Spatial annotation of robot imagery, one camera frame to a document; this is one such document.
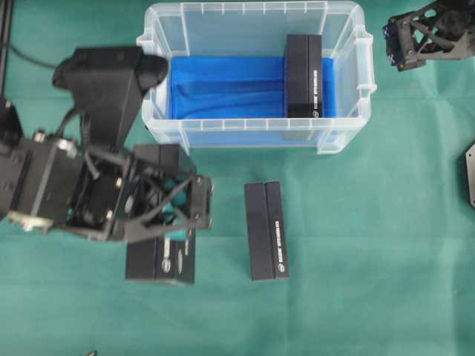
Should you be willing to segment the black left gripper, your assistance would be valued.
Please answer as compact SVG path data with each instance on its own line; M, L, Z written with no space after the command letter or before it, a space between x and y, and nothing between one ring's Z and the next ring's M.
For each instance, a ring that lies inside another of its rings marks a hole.
M212 180L179 144L112 152L91 145L63 230L100 242L138 243L212 226Z

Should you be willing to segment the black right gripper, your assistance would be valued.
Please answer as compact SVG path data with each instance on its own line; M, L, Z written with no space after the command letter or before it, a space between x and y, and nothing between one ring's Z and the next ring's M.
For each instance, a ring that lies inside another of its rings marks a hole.
M474 2L433 1L391 16L382 34L387 58L399 72L428 60L469 59L474 56Z

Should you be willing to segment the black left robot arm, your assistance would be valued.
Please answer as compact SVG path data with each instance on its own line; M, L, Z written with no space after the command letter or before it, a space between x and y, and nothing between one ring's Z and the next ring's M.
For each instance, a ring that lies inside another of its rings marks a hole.
M113 150L58 134L24 135L1 101L1 218L25 231L140 243L212 226L212 180L176 144Z

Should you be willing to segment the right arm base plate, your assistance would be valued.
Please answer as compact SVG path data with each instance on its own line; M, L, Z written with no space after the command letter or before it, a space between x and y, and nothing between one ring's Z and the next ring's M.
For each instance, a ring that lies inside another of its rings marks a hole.
M469 203L475 208L475 143L465 152L465 165L467 170Z

